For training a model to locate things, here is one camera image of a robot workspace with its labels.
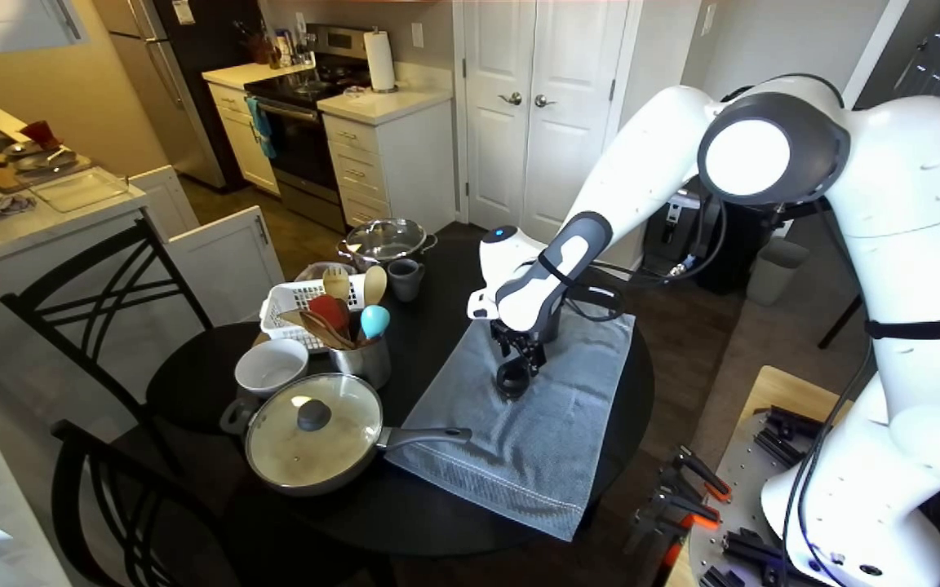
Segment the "glass lid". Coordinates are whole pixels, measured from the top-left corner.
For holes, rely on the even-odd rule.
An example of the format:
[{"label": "glass lid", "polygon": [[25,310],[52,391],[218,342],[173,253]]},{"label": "glass lid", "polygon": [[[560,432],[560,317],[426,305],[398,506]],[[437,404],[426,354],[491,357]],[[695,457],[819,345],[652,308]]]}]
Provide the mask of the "glass lid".
[{"label": "glass lid", "polygon": [[247,420],[247,466],[277,491],[314,494],[351,474],[381,435],[374,391],[349,375],[297,378]]}]

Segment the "gray towel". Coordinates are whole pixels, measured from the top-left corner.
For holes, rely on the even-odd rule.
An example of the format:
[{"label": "gray towel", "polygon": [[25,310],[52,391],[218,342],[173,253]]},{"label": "gray towel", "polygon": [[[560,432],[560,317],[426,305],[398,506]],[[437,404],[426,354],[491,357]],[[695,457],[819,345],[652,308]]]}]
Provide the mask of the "gray towel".
[{"label": "gray towel", "polygon": [[496,515],[571,542],[589,503],[634,317],[589,323],[560,310],[549,361],[520,400],[491,391],[500,345],[470,323],[408,428],[470,428],[470,442],[396,443],[384,461]]}]

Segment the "mug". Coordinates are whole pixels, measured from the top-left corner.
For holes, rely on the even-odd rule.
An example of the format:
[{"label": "mug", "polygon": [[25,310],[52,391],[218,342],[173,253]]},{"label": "mug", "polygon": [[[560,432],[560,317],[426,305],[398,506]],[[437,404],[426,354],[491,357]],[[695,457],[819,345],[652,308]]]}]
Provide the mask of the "mug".
[{"label": "mug", "polygon": [[426,265],[414,257],[398,257],[389,265],[389,289],[398,297],[398,305],[414,305],[416,289],[423,285]]}]

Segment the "pan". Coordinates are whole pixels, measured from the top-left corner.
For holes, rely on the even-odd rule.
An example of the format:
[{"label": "pan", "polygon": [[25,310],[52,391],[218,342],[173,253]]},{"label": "pan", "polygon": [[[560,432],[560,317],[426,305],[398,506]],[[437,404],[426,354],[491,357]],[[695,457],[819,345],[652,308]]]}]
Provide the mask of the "pan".
[{"label": "pan", "polygon": [[423,256],[437,245],[423,225],[411,220],[373,220],[362,229],[351,229],[340,256],[354,268],[390,265],[398,257]]},{"label": "pan", "polygon": [[250,416],[243,461],[288,496],[319,496],[354,480],[377,452],[416,442],[470,442],[470,432],[390,432],[362,378],[325,372],[297,378]]}]

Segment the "stove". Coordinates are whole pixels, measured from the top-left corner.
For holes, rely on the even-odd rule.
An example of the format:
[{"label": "stove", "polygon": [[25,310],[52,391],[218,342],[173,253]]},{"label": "stove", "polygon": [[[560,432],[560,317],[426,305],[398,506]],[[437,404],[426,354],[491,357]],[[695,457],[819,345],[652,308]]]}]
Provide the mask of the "stove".
[{"label": "stove", "polygon": [[319,57],[317,69],[247,85],[247,94],[314,107],[319,97],[367,85],[366,58]]},{"label": "stove", "polygon": [[366,30],[311,25],[317,69],[243,85],[256,104],[256,129],[280,204],[331,232],[347,232],[319,97],[367,85]]}]

